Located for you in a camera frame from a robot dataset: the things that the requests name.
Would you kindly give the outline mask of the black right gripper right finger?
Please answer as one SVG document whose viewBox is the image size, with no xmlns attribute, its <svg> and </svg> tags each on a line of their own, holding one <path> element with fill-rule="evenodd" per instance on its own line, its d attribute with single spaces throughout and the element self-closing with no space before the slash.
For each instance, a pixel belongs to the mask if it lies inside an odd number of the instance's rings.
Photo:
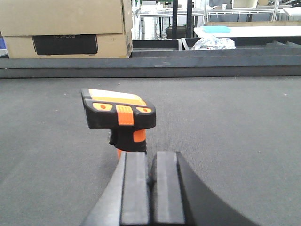
<svg viewBox="0 0 301 226">
<path fill-rule="evenodd" d="M 151 168 L 154 226 L 254 226 L 193 171 L 180 152 L 157 152 Z"/>
</svg>

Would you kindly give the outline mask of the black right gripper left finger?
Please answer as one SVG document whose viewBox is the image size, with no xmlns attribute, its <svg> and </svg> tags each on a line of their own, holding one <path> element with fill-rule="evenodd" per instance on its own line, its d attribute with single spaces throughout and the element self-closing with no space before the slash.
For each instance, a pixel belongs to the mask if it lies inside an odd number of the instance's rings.
<svg viewBox="0 0 301 226">
<path fill-rule="evenodd" d="M 147 226 L 150 202 L 144 152 L 123 152 L 100 199 L 82 226 Z"/>
</svg>

